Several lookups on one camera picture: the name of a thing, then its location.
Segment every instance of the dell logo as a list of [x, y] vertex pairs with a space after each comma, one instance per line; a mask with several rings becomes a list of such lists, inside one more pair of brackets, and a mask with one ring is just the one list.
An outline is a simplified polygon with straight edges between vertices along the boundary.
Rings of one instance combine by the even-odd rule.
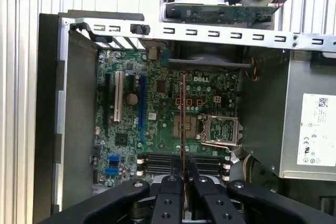
[[209, 82], [209, 79], [208, 79], [208, 77], [197, 77], [197, 76], [195, 76], [194, 77], [194, 81], [197, 81], [197, 82]]

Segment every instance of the white pci slot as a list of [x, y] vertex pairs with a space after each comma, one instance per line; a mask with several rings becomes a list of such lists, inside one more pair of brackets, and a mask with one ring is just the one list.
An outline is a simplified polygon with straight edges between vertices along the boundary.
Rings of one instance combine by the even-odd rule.
[[125, 73], [123, 71], [116, 71], [116, 85], [115, 85], [115, 99], [114, 99], [114, 121], [121, 122], [121, 113], [122, 113], [122, 98], [123, 98], [123, 89], [124, 89], [124, 77]]

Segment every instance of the sata port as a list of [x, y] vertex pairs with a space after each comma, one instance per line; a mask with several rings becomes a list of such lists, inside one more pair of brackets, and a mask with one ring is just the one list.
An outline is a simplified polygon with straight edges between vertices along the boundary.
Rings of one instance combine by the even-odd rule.
[[118, 174], [118, 168], [106, 168], [105, 169], [105, 174], [110, 175], [110, 176], [117, 175]]
[[119, 162], [119, 156], [118, 155], [111, 155], [109, 157], [110, 162]]

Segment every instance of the circuit board component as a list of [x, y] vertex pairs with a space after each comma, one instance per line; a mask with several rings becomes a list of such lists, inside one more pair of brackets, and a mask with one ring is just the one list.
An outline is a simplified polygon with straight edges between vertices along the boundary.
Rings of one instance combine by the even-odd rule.
[[[115, 186], [137, 176], [151, 181], [169, 172], [170, 158], [181, 152], [181, 73], [157, 49], [103, 50], [99, 59], [95, 184]], [[185, 73], [184, 151], [204, 174], [225, 173], [229, 154], [212, 140], [235, 134], [221, 116], [236, 116], [236, 85], [234, 72]]]

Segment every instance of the power supply label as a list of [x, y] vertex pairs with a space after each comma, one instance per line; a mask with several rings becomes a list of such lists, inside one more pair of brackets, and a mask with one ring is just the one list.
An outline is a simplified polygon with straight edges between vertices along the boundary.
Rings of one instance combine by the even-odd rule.
[[297, 164], [336, 166], [336, 95], [303, 95]]

